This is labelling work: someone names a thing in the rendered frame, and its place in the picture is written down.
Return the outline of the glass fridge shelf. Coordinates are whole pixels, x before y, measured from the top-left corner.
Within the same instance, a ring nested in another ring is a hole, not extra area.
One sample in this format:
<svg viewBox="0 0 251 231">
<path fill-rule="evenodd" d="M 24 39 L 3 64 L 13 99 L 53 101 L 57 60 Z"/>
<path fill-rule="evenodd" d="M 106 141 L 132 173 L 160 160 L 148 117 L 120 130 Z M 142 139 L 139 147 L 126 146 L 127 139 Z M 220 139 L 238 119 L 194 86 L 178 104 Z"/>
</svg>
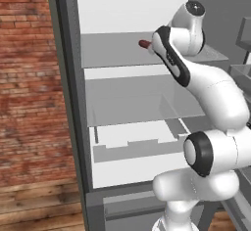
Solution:
<svg viewBox="0 0 251 231">
<path fill-rule="evenodd" d="M 195 98 L 169 75 L 87 80 L 87 125 L 202 116 Z"/>
<path fill-rule="evenodd" d="M 139 40 L 150 40 L 151 36 L 151 32 L 82 34 L 81 65 L 84 68 L 109 68 L 160 64 L 159 57 L 138 45 Z"/>
</svg>

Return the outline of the clear fridge crisper drawer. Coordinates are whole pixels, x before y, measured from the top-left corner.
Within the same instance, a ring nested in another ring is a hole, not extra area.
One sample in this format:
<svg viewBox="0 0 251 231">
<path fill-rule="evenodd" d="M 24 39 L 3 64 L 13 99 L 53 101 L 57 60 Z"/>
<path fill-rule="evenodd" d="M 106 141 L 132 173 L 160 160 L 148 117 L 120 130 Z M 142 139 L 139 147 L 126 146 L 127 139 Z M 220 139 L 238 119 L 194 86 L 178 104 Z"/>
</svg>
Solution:
<svg viewBox="0 0 251 231">
<path fill-rule="evenodd" d="M 95 162 L 179 153 L 190 133 L 181 118 L 90 128 L 90 147 Z"/>
</svg>

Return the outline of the grey open fridge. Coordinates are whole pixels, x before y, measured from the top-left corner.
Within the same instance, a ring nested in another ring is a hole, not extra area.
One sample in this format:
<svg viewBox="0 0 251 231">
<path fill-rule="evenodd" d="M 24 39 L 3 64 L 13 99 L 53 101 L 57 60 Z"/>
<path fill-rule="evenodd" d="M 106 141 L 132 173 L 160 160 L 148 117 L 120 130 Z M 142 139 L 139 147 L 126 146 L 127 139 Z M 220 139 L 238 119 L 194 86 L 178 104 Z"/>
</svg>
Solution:
<svg viewBox="0 0 251 231">
<path fill-rule="evenodd" d="M 98 126 L 87 125 L 86 81 L 173 76 L 162 60 L 157 65 L 84 68 L 81 65 L 80 36 L 122 32 L 151 32 L 153 35 L 160 26 L 168 24 L 187 1 L 49 0 L 85 231 L 105 231 L 105 198 L 146 191 L 154 193 L 153 180 L 157 175 L 187 168 L 188 163 L 183 144 L 179 153 L 111 162 L 94 161 L 90 128 Z M 243 92 L 250 113 L 247 126 L 251 128 L 251 41 L 244 36 L 245 27 L 251 23 L 251 0 L 192 1 L 200 2 L 205 8 L 202 22 L 205 42 L 201 52 L 187 60 L 223 69 L 232 77 Z M 205 113 L 179 118 L 188 127 L 188 135 L 214 128 Z M 234 197 L 218 202 L 228 211 L 237 231 L 251 231 L 251 203 L 247 201 L 251 194 L 251 164 L 238 168 L 235 173 L 239 179 L 238 192 Z"/>
</svg>

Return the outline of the dark red sausage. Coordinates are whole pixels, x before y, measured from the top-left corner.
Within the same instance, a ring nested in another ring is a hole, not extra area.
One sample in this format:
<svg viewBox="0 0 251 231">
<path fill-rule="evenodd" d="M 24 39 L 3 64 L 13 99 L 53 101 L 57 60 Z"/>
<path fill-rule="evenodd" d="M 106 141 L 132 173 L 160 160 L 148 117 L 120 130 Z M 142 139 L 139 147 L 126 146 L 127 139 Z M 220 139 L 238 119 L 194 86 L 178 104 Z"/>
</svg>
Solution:
<svg viewBox="0 0 251 231">
<path fill-rule="evenodd" d="M 147 41 L 147 40 L 141 39 L 141 40 L 138 41 L 138 45 L 139 45 L 140 47 L 142 47 L 142 48 L 148 49 L 149 46 L 151 45 L 151 42 L 150 42 L 150 41 Z"/>
</svg>

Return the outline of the grey freezer drawer front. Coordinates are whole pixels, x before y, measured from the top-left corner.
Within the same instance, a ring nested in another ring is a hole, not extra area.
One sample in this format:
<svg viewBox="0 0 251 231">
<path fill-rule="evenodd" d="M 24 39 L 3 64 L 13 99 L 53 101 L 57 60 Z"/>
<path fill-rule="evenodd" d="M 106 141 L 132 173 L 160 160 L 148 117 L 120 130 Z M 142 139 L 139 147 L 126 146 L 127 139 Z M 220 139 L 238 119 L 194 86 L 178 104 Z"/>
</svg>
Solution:
<svg viewBox="0 0 251 231">
<path fill-rule="evenodd" d="M 105 231 L 151 231 L 163 215 L 166 203 L 152 191 L 107 197 L 103 200 Z M 191 220 L 201 231 L 207 231 L 220 202 L 199 202 L 192 210 Z"/>
</svg>

